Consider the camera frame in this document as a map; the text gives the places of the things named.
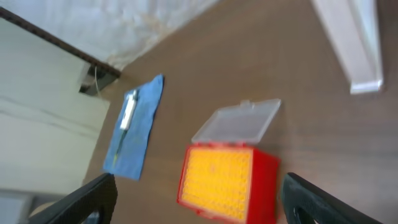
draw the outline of wooden tabletop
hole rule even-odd
[[[282,159],[281,176],[295,172],[380,222],[397,223],[398,54],[388,46],[398,32],[389,8],[381,9],[387,88],[376,95],[349,94],[306,0],[221,1],[130,64],[86,182],[101,173],[124,92],[159,73],[165,86],[140,181],[116,178],[113,223],[211,223],[176,203],[186,146],[216,109],[273,98],[282,106],[258,147]]]

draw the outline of open lid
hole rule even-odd
[[[199,129],[192,142],[245,142],[257,144],[280,106],[280,99],[251,103],[216,110]]]

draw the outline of yellow pipette tip rack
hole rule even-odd
[[[248,212],[252,151],[230,147],[191,148],[181,199],[208,216],[243,222]]]

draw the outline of white plastic sheet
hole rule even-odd
[[[122,70],[218,0],[1,0],[3,7]]]

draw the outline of red box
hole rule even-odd
[[[228,149],[239,149],[242,151],[251,152],[251,184],[249,187],[249,198],[248,208],[246,212],[245,219],[241,222],[234,222],[233,220],[226,218],[222,215],[215,215],[214,213],[209,213],[205,209],[200,209],[182,199],[182,184],[185,180],[185,170],[187,168],[187,159],[190,155],[192,149],[197,149],[198,147],[206,147],[207,149],[223,146]],[[195,144],[189,146],[186,151],[183,169],[180,178],[180,184],[178,187],[177,203],[194,210],[198,215],[205,218],[222,220],[227,223],[276,223],[275,219],[275,200],[276,200],[276,182],[277,182],[277,170],[279,165],[279,159],[261,152],[252,146],[247,146],[244,144]]]

